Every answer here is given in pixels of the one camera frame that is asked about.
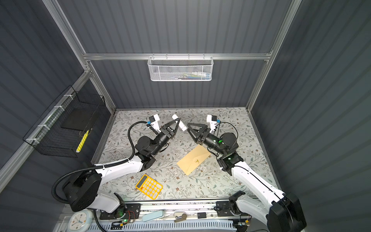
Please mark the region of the white glue stick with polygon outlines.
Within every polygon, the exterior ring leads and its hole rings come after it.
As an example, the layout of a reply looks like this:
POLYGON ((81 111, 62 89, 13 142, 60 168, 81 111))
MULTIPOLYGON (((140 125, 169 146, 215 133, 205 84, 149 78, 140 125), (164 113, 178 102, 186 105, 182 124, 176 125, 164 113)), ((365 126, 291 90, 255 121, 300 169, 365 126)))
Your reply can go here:
POLYGON ((172 118, 176 121, 179 129, 181 129, 182 131, 187 130, 187 126, 182 122, 182 120, 176 114, 174 114, 172 118))

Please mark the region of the manila paper envelope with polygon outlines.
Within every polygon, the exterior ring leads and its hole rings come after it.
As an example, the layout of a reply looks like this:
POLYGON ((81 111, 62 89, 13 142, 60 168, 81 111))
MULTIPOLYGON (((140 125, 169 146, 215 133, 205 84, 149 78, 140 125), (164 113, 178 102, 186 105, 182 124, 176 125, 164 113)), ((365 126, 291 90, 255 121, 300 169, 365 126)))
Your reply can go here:
POLYGON ((187 155, 185 155, 177 165, 189 176, 197 167, 199 167, 208 157, 210 152, 203 146, 197 145, 187 155))

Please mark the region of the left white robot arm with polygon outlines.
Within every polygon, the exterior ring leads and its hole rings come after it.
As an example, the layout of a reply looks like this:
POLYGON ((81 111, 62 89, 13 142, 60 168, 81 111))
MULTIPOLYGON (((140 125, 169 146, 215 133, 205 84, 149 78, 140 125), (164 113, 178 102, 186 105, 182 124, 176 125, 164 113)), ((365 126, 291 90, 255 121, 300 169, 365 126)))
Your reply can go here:
POLYGON ((117 193, 106 193, 99 188, 111 180, 149 169, 156 160, 155 156, 164 151, 169 140, 176 135, 180 123, 181 120, 176 118, 164 124, 154 139, 142 136, 136 145, 131 145, 129 158, 65 174, 54 183, 53 197, 69 204, 74 212, 90 208, 113 213, 123 208, 125 203, 117 193))

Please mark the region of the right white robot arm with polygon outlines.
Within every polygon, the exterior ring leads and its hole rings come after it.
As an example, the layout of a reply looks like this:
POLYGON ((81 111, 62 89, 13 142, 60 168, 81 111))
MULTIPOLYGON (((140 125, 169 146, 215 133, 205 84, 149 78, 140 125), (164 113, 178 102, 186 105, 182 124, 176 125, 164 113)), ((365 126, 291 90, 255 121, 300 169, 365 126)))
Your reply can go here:
POLYGON ((299 198, 284 193, 259 176, 238 154, 238 134, 216 136, 206 124, 188 123, 187 132, 198 145, 220 154, 220 169, 248 187, 257 197, 253 199, 239 191, 230 198, 231 212, 247 213, 265 223, 270 232, 301 232, 307 226, 299 198))

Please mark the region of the pens in white basket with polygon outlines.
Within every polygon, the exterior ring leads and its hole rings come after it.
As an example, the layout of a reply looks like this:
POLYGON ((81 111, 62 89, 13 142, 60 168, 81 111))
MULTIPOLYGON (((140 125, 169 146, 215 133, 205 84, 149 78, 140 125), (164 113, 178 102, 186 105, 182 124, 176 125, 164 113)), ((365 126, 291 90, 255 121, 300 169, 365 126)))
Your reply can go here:
POLYGON ((179 73, 178 75, 172 76, 172 78, 185 81, 210 81, 212 80, 212 74, 209 72, 187 72, 179 73))

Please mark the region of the yellow calculator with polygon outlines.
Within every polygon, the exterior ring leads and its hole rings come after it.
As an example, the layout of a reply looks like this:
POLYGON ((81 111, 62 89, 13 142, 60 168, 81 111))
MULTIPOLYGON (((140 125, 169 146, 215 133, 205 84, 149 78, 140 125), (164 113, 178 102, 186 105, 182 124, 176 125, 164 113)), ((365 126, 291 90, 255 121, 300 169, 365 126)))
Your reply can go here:
POLYGON ((151 200, 156 200, 163 189, 159 182, 148 175, 143 175, 135 187, 151 200))

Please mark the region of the small black square block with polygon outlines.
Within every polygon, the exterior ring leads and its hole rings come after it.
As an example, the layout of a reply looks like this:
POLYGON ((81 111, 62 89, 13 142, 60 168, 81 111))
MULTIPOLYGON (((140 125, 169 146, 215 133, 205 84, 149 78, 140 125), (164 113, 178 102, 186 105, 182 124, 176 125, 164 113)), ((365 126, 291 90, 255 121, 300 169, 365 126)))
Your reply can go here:
POLYGON ((199 212, 197 213, 198 219, 204 219, 207 218, 207 213, 206 212, 199 212))

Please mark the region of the small metal latch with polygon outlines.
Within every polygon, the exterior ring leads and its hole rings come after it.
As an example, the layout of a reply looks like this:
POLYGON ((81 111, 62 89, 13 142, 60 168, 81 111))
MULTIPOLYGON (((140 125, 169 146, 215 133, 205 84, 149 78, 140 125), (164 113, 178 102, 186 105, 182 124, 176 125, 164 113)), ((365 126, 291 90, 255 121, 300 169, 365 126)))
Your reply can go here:
POLYGON ((182 222, 187 219, 187 214, 185 212, 175 212, 174 216, 175 216, 175 220, 174 220, 175 223, 182 222))

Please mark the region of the light blue eraser case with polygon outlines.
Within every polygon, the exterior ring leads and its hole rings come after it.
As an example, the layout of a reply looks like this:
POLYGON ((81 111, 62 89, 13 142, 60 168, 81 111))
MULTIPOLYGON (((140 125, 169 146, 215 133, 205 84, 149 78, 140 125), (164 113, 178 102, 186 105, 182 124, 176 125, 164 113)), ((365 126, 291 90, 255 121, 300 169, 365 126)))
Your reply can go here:
POLYGON ((157 220, 159 218, 163 218, 165 212, 162 210, 151 212, 142 216, 142 222, 149 222, 152 220, 157 220))

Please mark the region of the yellow highlighter pen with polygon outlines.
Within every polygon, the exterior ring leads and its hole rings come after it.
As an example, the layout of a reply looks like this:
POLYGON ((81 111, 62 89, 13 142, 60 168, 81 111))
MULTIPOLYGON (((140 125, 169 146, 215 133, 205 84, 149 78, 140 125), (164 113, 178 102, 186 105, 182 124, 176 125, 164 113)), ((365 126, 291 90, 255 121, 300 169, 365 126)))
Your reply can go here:
POLYGON ((82 137, 82 139, 81 139, 81 141, 80 141, 80 143, 79 143, 79 145, 77 146, 77 149, 76 149, 76 151, 75 151, 76 153, 80 153, 80 152, 81 152, 81 150, 82 150, 82 148, 83 148, 83 146, 84 146, 84 144, 85 144, 85 142, 86 142, 88 136, 89 136, 89 130, 87 130, 87 131, 85 132, 85 134, 83 135, 83 137, 82 137))

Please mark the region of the white analog clock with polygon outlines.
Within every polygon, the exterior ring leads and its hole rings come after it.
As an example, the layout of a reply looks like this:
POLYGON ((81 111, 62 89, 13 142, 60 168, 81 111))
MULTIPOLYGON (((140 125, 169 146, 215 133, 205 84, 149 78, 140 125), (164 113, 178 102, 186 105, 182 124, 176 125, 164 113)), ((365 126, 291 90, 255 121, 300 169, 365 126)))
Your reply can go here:
POLYGON ((70 218, 66 231, 67 232, 86 232, 92 224, 93 213, 88 210, 76 212, 70 218))

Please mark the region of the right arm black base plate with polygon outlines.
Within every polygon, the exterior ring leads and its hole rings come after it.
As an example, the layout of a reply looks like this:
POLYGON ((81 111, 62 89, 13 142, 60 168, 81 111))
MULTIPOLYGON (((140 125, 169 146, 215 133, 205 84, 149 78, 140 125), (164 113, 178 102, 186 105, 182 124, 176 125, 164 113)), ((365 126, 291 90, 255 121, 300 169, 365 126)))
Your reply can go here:
POLYGON ((229 201, 217 201, 215 203, 214 211, 217 212, 219 217, 252 217, 250 214, 243 213, 235 203, 231 203, 229 201))

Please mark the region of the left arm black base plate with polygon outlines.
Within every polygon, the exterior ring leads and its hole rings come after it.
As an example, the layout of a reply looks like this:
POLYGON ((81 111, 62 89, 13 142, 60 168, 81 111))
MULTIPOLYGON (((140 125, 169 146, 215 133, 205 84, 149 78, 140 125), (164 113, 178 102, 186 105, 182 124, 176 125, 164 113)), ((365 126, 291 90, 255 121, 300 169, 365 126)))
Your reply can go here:
POLYGON ((113 213, 101 212, 100 220, 124 220, 124 219, 138 219, 141 211, 141 204, 126 204, 124 209, 119 209, 113 213))

